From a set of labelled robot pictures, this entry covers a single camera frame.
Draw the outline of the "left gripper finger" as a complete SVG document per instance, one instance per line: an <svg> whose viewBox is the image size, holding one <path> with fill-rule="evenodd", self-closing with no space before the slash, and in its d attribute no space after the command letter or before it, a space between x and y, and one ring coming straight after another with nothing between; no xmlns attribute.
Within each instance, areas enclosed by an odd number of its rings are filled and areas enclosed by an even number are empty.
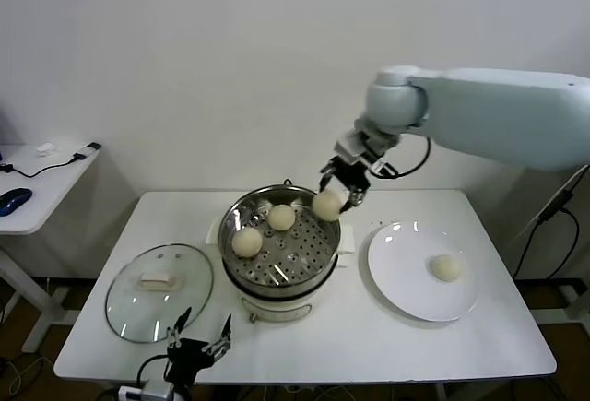
<svg viewBox="0 0 590 401"><path fill-rule="evenodd" d="M207 354L226 354L231 347L231 315L228 316L221 330L220 337L206 348Z"/></svg>
<svg viewBox="0 0 590 401"><path fill-rule="evenodd" d="M184 330L192 308L188 307L186 311L179 316L172 327L167 328L167 342L169 345L180 345L180 333Z"/></svg>

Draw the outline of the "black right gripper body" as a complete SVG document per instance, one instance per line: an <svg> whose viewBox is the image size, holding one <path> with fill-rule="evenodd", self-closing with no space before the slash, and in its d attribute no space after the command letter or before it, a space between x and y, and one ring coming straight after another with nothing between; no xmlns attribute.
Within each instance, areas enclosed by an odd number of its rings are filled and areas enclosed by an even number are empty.
<svg viewBox="0 0 590 401"><path fill-rule="evenodd" d="M334 156L325 168L333 168L333 178L336 178L349 191L361 189L366 192L371 186L366 177L367 168L362 162L348 164L339 156Z"/></svg>

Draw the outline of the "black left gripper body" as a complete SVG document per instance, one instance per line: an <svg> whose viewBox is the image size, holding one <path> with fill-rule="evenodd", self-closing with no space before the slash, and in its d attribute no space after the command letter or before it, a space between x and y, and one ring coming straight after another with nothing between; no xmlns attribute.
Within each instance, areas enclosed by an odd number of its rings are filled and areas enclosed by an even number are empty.
<svg viewBox="0 0 590 401"><path fill-rule="evenodd" d="M166 371L165 380L175 385L192 385L200 371L214 365L215 358L207 352L207 342L182 339L180 344L179 347L167 348L170 368Z"/></svg>

